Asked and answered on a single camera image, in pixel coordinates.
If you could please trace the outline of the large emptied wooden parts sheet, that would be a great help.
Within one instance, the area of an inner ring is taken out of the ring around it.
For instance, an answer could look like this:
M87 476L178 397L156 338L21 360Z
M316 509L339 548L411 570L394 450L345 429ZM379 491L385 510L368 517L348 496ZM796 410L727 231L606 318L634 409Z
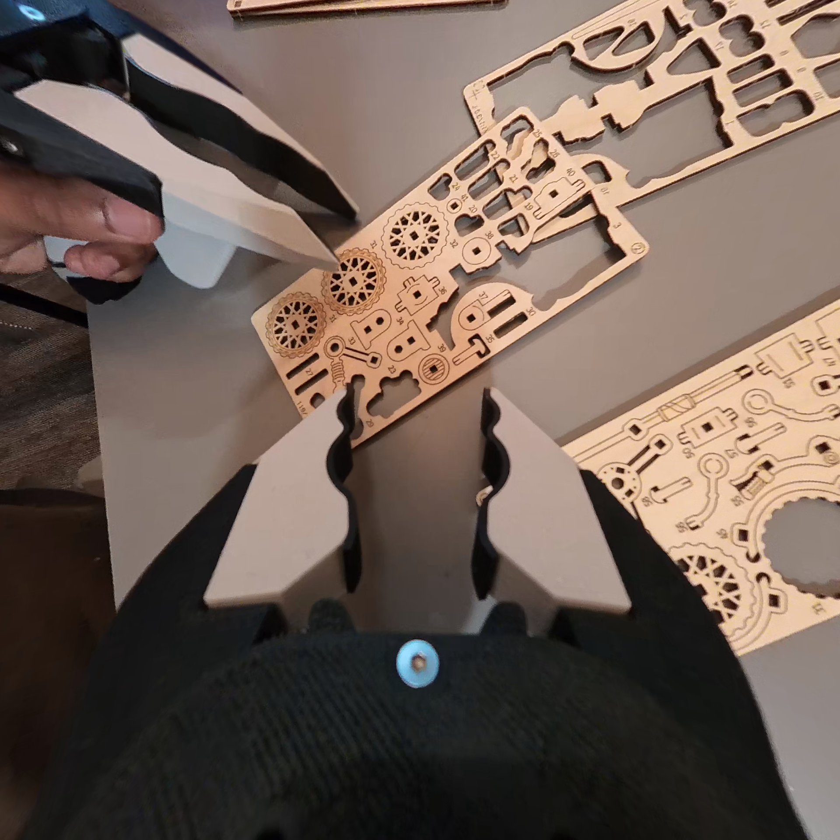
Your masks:
M722 149L647 185L631 186L624 171L619 184L633 201L837 114L826 77L838 48L817 55L804 37L838 13L838 1L623 2L472 81L465 104L485 133L497 122L492 89L559 51L601 82L543 121L566 146L631 130L683 94L709 95Z

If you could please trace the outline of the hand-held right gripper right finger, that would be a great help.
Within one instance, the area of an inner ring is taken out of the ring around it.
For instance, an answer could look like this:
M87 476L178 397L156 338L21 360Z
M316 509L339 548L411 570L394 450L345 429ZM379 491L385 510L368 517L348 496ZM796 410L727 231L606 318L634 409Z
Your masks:
M479 504L472 550L476 597L520 605L532 634L562 610L617 616L632 603L572 457L497 388L482 395Z

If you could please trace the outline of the person's left hand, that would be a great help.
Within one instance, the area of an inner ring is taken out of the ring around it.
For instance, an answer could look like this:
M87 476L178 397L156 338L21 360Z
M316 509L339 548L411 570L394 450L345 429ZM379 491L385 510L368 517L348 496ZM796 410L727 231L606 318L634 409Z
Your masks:
M1 271L34 274L48 265L45 237L76 240L71 272L126 283L156 257L161 220L89 182L15 164L1 166Z

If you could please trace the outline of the wooden gear parts sheet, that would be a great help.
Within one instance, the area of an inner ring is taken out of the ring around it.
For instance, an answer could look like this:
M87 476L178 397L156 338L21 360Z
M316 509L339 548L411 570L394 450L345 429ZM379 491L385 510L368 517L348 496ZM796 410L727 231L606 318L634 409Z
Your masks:
M540 308L533 294L481 278L554 222L592 210L620 259ZM306 417L355 377L361 443L606 284L648 253L606 183L595 183L528 109L485 130L451 161L268 300L251 323Z

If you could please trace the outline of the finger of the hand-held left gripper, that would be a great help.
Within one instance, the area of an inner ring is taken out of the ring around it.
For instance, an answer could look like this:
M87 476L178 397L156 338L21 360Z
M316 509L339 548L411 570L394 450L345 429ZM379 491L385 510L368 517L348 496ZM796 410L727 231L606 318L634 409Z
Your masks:
M309 268L338 266L331 249L294 210L166 140L117 95L38 81L15 97L159 177L164 233L155 246L168 270L186 284L215 286L238 248Z
M242 93L135 34L121 43L132 104L172 130L215 144L303 198L355 219L358 207L312 154Z

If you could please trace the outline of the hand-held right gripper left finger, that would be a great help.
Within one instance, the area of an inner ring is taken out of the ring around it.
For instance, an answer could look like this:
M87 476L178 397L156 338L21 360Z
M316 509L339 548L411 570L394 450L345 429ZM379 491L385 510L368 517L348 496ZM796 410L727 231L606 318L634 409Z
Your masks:
M257 460L206 606L311 607L355 592L361 534L345 485L355 419L342 387Z

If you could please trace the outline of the wooden sheet with round holes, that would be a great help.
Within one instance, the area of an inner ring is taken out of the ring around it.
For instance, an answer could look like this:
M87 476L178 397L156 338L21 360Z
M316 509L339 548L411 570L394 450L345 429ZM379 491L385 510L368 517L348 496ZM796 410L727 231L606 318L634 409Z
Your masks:
M738 655L838 617L767 557L772 516L839 502L834 301L568 443L698 590Z

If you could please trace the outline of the stack of wooden parts sheets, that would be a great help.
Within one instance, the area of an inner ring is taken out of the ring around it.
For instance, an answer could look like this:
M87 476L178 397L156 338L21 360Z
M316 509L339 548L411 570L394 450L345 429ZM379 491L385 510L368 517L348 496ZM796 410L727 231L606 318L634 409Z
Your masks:
M268 16L325 16L415 11L429 8L495 6L504 1L227 1L226 8L236 19Z

